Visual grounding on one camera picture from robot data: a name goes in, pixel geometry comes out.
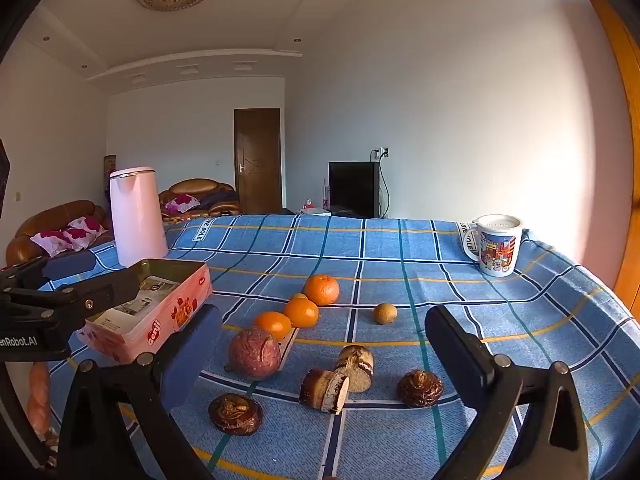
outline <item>pink kettle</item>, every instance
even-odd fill
[[[118,261],[130,267],[169,252],[162,227],[156,172],[143,166],[111,173],[111,215]]]

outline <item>wall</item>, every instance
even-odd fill
[[[71,200],[100,205],[107,96],[18,38],[0,64],[0,138],[11,163],[0,259],[29,216]],[[20,192],[20,202],[15,193]]]
[[[520,216],[613,285],[628,110],[588,0],[357,0],[287,79],[287,201],[388,146],[388,215]]]
[[[212,78],[114,95],[107,151],[119,169],[153,167],[159,190],[193,177],[234,186],[234,109],[284,110],[284,87],[277,77]]]

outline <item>metal pin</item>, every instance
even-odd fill
[[[559,374],[567,374],[569,373],[569,367],[564,364],[562,361],[556,361],[554,363],[554,368],[556,369],[556,372],[558,372]]]
[[[151,352],[144,352],[136,358],[136,362],[140,366],[147,366],[154,361],[154,355]]]
[[[91,359],[85,359],[78,366],[78,370],[80,370],[81,372],[88,372],[93,367],[94,367],[94,362],[91,361]]]
[[[500,368],[508,368],[511,366],[511,359],[505,354],[496,354],[494,356],[494,363],[496,363]]]

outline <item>brown leather sofa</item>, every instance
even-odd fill
[[[7,265],[21,264],[38,256],[49,257],[47,251],[33,243],[30,238],[43,231],[61,230],[69,222],[81,216],[94,217],[108,231],[100,236],[92,247],[113,240],[111,222],[104,209],[90,200],[75,200],[44,210],[24,221],[16,232],[15,238],[6,247]]]
[[[177,184],[173,184],[169,189],[164,190],[158,198],[160,200],[160,211],[162,212],[162,220],[165,222],[183,222],[192,218],[199,217],[217,217],[217,216],[236,216],[242,214],[242,208],[238,200],[228,200],[218,202],[209,209],[192,209],[186,213],[171,214],[164,207],[175,197],[181,194],[188,194],[196,197],[198,200],[203,199],[210,193],[216,191],[235,191],[229,184],[216,182],[209,178],[190,178],[183,180]]]

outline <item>mug handle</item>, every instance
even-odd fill
[[[465,251],[465,254],[466,254],[469,258],[471,258],[471,259],[472,259],[473,261],[475,261],[475,262],[479,262],[479,261],[480,261],[480,257],[478,256],[478,254],[477,254],[477,253],[473,253],[473,252],[471,251],[471,249],[469,249],[469,247],[468,247],[468,246],[467,246],[467,244],[466,244],[466,241],[469,239],[469,237],[471,237],[471,236],[473,236],[473,235],[474,235],[475,230],[476,230],[476,228],[475,228],[475,227],[473,227],[473,228],[469,229],[469,231],[467,231],[467,232],[465,233],[465,235],[462,237],[462,248],[463,248],[463,250]]]

